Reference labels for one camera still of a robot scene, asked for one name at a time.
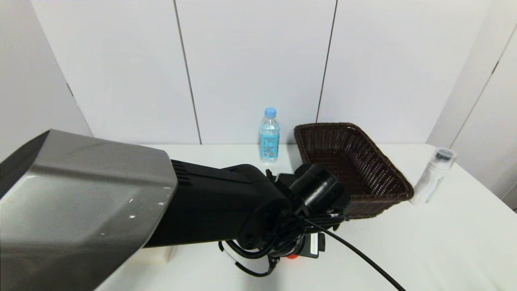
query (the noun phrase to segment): robotic arm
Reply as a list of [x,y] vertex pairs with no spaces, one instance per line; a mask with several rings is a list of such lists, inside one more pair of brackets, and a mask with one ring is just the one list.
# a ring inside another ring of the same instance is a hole
[[280,257],[317,257],[314,225],[337,228],[349,194],[318,165],[266,174],[50,130],[0,164],[0,289],[93,290],[142,247],[226,241],[268,256],[264,274],[237,264],[259,277]]

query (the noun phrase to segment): silver metal cover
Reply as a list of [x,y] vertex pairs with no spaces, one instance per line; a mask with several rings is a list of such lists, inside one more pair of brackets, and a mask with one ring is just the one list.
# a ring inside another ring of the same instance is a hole
[[176,187],[164,151],[50,130],[0,200],[0,289],[95,289],[146,243]]

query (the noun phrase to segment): water bottle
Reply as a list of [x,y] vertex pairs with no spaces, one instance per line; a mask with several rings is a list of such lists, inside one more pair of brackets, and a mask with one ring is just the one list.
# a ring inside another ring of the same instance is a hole
[[260,159],[263,163],[274,163],[278,159],[280,124],[276,117],[276,108],[264,110],[264,119],[260,123]]
[[437,148],[427,164],[420,180],[415,186],[415,195],[411,198],[414,205],[429,202],[456,161],[456,153],[451,149]]

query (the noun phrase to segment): clear plastic bottle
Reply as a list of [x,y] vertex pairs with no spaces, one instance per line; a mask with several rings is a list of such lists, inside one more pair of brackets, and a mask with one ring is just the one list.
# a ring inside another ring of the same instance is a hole
[[263,163],[274,163],[278,159],[280,123],[276,120],[277,110],[268,107],[260,123],[260,159]]

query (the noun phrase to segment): blue bottle cap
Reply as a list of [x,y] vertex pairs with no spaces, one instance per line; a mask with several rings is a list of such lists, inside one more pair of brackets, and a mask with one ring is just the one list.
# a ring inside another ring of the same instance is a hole
[[264,110],[264,116],[267,118],[277,117],[277,109],[275,107],[268,107]]

